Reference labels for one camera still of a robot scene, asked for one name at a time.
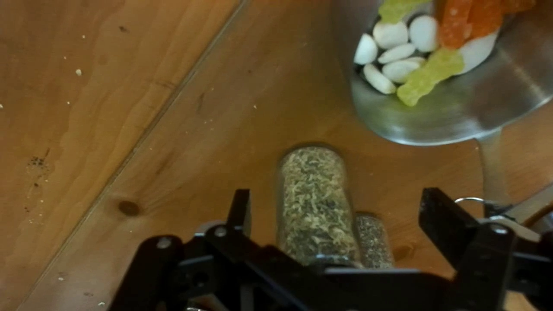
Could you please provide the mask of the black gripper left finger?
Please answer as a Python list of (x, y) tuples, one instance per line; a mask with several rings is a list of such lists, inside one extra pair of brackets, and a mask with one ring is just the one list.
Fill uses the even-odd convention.
[(238, 302), (237, 262), (254, 246), (247, 236), (250, 191), (233, 193), (226, 220), (192, 239), (145, 238), (109, 303), (109, 311), (230, 309)]

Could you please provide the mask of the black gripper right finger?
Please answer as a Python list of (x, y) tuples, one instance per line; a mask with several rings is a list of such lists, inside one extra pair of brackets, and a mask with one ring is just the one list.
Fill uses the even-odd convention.
[(454, 267), (447, 311), (501, 311), (515, 234), (479, 222), (439, 188), (422, 191), (418, 224)]

